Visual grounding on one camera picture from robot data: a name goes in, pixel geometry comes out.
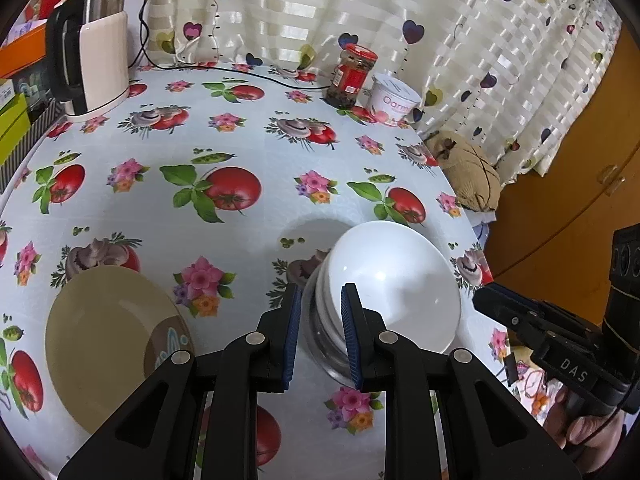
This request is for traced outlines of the person right hand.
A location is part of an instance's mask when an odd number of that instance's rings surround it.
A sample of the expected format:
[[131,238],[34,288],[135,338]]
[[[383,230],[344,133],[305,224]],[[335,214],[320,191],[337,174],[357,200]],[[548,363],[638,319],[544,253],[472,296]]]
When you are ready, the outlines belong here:
[[583,474],[591,474],[612,457],[623,433],[625,413],[618,413],[608,424],[605,417],[584,416],[570,420],[566,412],[569,393],[570,390],[562,387],[556,394],[544,421],[544,430],[560,448],[565,448],[567,443],[578,445],[604,426],[584,445],[576,460],[576,466]]

